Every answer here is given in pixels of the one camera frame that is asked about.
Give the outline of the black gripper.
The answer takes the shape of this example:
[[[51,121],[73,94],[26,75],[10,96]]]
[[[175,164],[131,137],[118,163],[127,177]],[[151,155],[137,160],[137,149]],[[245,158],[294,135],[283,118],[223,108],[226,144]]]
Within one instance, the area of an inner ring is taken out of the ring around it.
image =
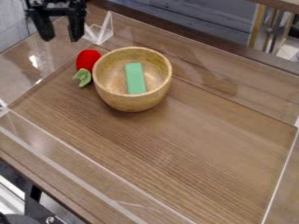
[[[87,16],[87,0],[24,0],[26,12],[31,16],[36,30],[44,41],[55,37],[52,21],[50,17],[69,16],[70,39],[78,42],[85,35],[85,23]]]

